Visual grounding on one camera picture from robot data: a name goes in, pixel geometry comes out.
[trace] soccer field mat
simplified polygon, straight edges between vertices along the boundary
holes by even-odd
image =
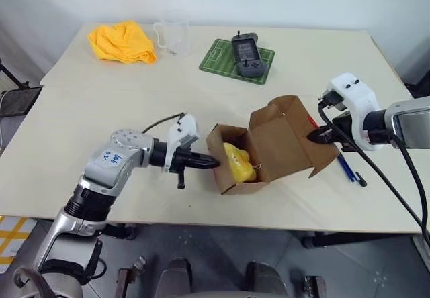
[[[236,62],[234,61],[233,47],[230,41],[217,39],[210,47],[204,57],[199,69],[215,75],[222,75],[233,79],[243,80],[257,85],[264,85],[270,71],[275,51],[266,48],[258,48],[261,60],[267,63],[266,73],[259,78],[242,77],[237,72]]]

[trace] cardboard box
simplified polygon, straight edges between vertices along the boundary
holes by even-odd
[[[209,153],[220,161],[215,168],[216,184],[222,194],[254,193],[286,175],[314,167],[309,177],[328,166],[339,154],[334,145],[315,144],[307,135],[315,127],[309,113],[295,95],[275,98],[254,111],[248,129],[216,125],[206,142]],[[255,182],[236,183],[223,142],[249,153],[251,164],[258,166]]]

